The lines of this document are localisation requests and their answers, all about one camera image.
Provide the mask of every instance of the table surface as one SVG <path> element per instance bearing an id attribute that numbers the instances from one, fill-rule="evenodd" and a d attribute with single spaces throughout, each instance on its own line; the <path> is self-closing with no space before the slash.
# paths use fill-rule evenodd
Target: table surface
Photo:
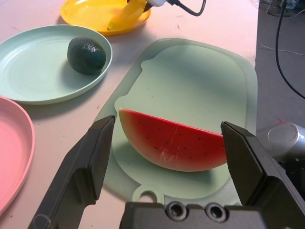
<path id="1" fill-rule="evenodd" d="M 202 0 L 184 0 L 199 10 Z M 0 216 L 0 229 L 25 229 L 41 203 L 66 153 L 86 133 L 98 112 L 137 56 L 161 38 L 185 38 L 212 44 L 246 58 L 253 66 L 256 53 L 256 0 L 207 0 L 201 17 L 165 4 L 152 9 L 145 26 L 109 37 L 113 61 L 107 76 L 89 92 L 66 102 L 23 107 L 33 120 L 36 150 L 28 178 L 12 204 Z M 64 0 L 0 0 L 0 42 L 35 27 L 63 24 Z M 96 205 L 88 206 L 80 229 L 118 229 L 124 201 L 103 188 Z"/>

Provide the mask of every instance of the red watermelon flesh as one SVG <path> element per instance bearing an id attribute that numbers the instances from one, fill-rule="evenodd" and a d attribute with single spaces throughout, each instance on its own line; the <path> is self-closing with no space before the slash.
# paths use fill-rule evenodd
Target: red watermelon flesh
<path id="1" fill-rule="evenodd" d="M 150 162 L 177 171 L 204 171 L 226 163 L 223 136 L 121 108 L 123 131 Z"/>

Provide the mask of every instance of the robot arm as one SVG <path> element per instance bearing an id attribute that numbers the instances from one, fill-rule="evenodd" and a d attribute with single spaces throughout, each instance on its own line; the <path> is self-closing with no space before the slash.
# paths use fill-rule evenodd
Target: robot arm
<path id="1" fill-rule="evenodd" d="M 96 121 L 70 150 L 30 229 L 78 228 L 86 206 L 100 196 L 113 127 L 113 116 Z M 229 171 L 243 206 L 129 202 L 120 229 L 305 228 L 305 202 L 284 169 L 247 130 L 228 122 L 221 129 Z"/>

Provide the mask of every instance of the white cable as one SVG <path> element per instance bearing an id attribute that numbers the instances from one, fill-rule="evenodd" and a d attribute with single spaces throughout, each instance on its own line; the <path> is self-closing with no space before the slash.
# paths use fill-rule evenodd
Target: white cable
<path id="1" fill-rule="evenodd" d="M 263 45 L 263 44 L 262 44 L 262 43 L 259 41 L 259 39 L 257 39 L 257 42 L 258 42 L 260 45 L 262 45 L 263 47 L 265 47 L 265 48 L 267 48 L 267 49 L 270 49 L 270 50 L 275 51 L 275 49 L 273 49 L 273 48 L 270 48 L 270 47 L 268 47 L 268 46 Z M 301 53 L 298 53 L 298 52 L 293 52 L 293 51 L 288 51 L 288 50 L 282 50 L 282 49 L 279 49 L 279 51 L 281 51 L 281 52 L 289 52 L 289 53 L 293 53 L 293 54 L 300 55 L 300 56 L 305 56 L 305 54 L 301 54 Z"/>
<path id="2" fill-rule="evenodd" d="M 295 18 L 295 17 L 297 17 L 300 13 L 302 13 L 302 12 L 304 12 L 304 11 L 305 11 L 305 9 L 302 10 L 302 11 L 300 11 L 297 15 L 295 15 L 295 16 L 293 16 L 293 17 L 290 17 L 290 18 Z"/>

